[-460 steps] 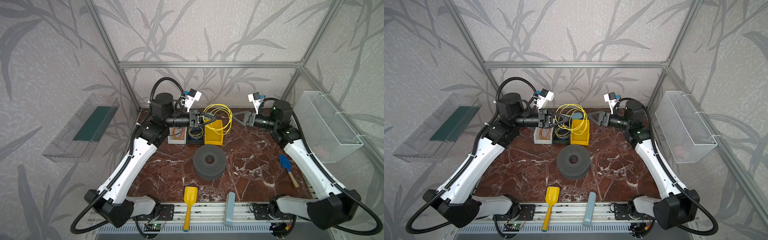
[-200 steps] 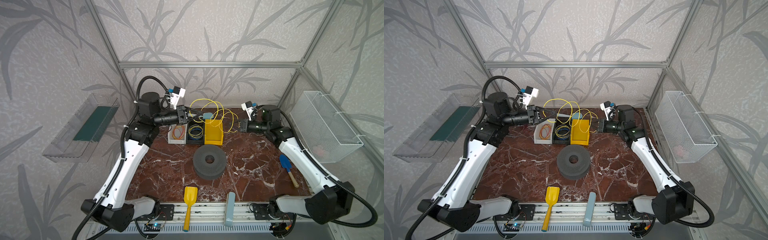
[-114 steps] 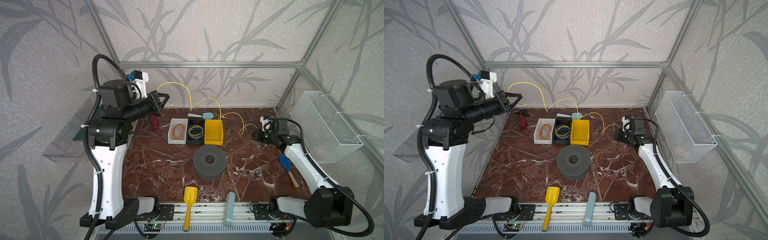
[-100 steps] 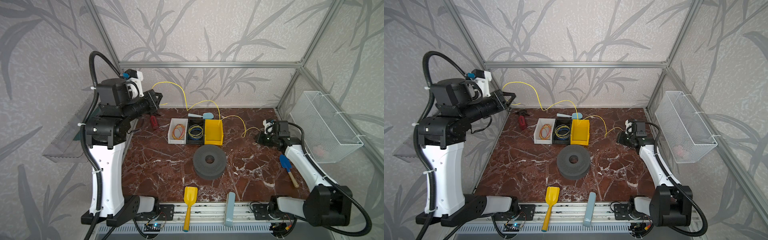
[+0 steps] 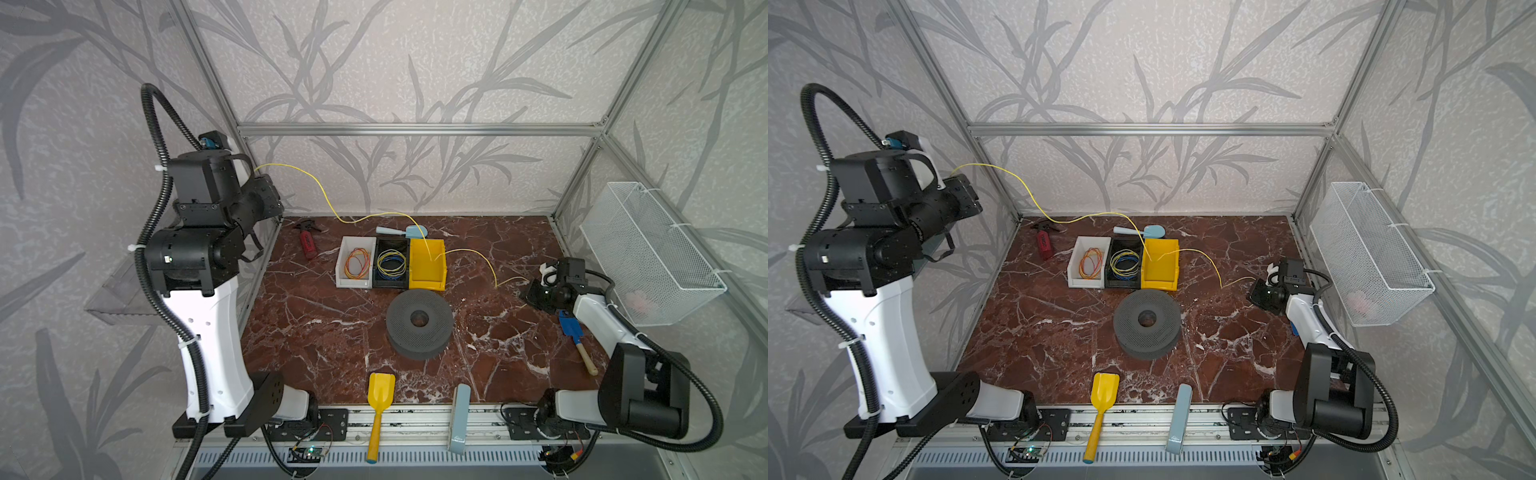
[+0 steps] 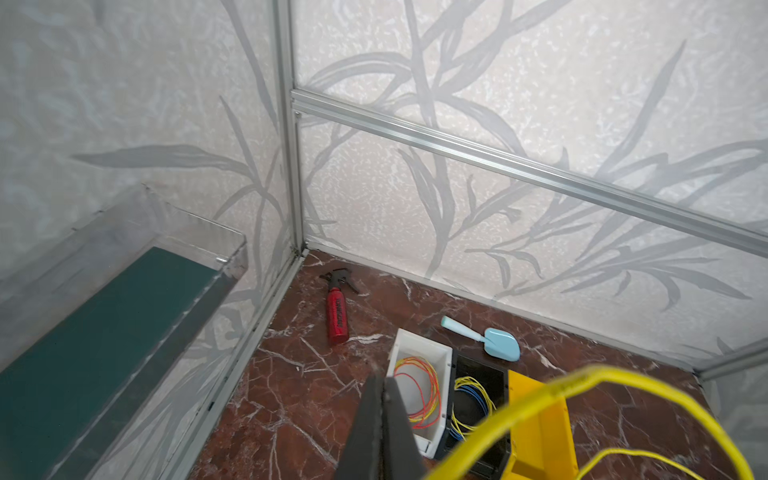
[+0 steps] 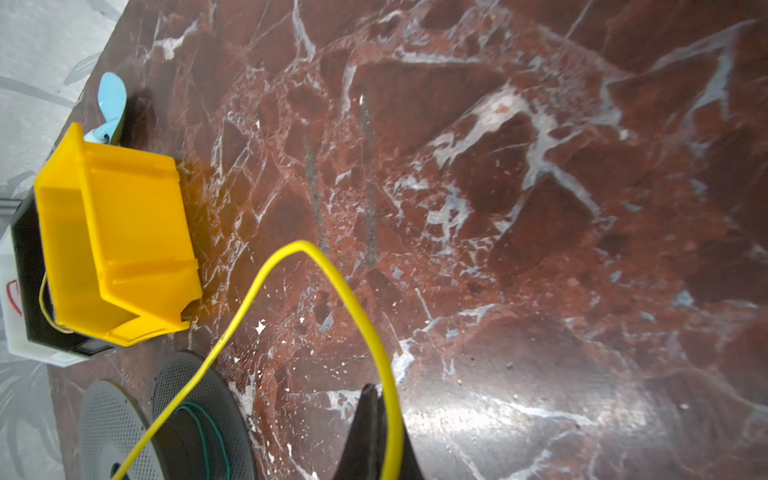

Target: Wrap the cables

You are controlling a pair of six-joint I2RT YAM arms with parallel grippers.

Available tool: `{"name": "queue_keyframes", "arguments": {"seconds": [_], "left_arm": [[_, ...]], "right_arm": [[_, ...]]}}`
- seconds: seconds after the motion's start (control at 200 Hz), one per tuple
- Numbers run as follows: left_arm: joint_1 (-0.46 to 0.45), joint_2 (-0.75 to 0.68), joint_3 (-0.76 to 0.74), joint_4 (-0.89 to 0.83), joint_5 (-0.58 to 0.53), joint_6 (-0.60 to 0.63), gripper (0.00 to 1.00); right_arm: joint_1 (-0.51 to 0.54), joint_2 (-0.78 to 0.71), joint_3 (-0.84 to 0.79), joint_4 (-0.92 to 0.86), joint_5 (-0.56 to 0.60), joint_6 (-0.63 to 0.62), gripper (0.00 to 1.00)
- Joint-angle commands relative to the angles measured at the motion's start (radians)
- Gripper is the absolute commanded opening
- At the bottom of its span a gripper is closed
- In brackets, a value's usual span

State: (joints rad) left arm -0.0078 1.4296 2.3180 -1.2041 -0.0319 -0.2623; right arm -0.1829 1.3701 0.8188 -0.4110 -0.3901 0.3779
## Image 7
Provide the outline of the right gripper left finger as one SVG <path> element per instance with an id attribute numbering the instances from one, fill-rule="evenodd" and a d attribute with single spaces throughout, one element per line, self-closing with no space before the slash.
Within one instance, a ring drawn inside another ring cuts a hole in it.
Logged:
<path id="1" fill-rule="evenodd" d="M 366 384 L 339 460 L 334 479 L 376 480 L 384 458 L 384 402 L 373 384 Z"/>

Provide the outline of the grey perforated cable spool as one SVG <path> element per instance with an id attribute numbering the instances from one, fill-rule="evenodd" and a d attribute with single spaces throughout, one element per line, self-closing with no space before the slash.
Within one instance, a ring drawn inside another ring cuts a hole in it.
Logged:
<path id="1" fill-rule="evenodd" d="M 83 479 L 110 479 L 150 421 L 125 389 L 100 380 L 86 391 L 78 425 Z M 126 473 L 127 479 L 255 479 L 248 429 L 213 370 L 176 407 Z"/>

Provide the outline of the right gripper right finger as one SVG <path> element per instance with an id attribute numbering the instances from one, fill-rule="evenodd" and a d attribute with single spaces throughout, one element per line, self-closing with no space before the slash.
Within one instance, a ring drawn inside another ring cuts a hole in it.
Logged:
<path id="1" fill-rule="evenodd" d="M 400 480 L 424 480 L 424 475 L 413 451 L 408 432 L 404 432 L 404 446 L 401 461 Z"/>

